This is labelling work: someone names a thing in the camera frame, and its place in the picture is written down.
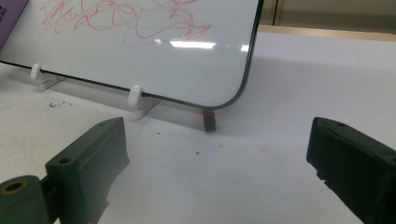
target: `white plastic stand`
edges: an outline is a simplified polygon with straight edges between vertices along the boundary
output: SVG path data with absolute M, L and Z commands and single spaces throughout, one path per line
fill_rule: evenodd
M 134 111 L 137 119 L 145 117 L 152 107 L 161 101 L 152 97 L 143 97 L 142 91 L 143 90 L 140 86 L 132 86 L 128 97 L 128 105 Z
M 50 75 L 50 74 L 43 74 L 41 72 L 41 65 L 39 63 L 35 63 L 32 66 L 32 70 L 30 72 L 30 79 L 33 81 L 43 81 L 40 83 L 39 88 L 40 90 L 44 91 L 47 90 L 48 88 L 52 87 L 53 85 L 57 84 L 58 82 L 61 82 L 65 80 L 65 77 L 59 77 L 56 75 Z

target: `red marker scribble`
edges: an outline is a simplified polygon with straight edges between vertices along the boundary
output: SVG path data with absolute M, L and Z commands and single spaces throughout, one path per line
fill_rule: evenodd
M 124 45 L 162 41 L 189 41 L 204 35 L 210 25 L 196 21 L 187 6 L 199 0 L 49 0 L 46 31 L 60 34 L 66 29 L 89 27 L 95 31 L 126 29 Z

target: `white table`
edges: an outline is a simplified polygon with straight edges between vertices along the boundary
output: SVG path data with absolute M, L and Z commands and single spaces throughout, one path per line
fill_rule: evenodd
M 243 96 L 203 131 L 199 109 L 161 102 L 141 120 L 127 92 L 67 79 L 49 91 L 0 65 L 0 182 L 122 116 L 131 163 L 100 223 L 361 223 L 305 154 L 313 117 L 396 148 L 396 43 L 259 34 Z

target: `white surface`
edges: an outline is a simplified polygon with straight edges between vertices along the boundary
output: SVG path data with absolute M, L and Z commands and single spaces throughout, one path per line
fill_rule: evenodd
M 127 92 L 70 79 L 38 91 L 2 65 L 0 181 L 43 177 L 44 163 L 92 125 L 123 116 L 131 163 L 101 224 L 361 223 L 305 160 L 311 122 L 336 119 L 396 148 L 396 50 L 339 41 L 260 34 L 247 89 L 217 111 L 211 134 L 194 108 L 162 101 L 135 120 L 108 106 L 126 104 Z
M 258 2 L 30 0 L 0 61 L 223 105 L 242 85 Z

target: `purple object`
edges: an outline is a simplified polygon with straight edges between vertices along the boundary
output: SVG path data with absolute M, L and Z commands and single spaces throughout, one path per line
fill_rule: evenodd
M 29 0 L 0 0 L 0 50 Z

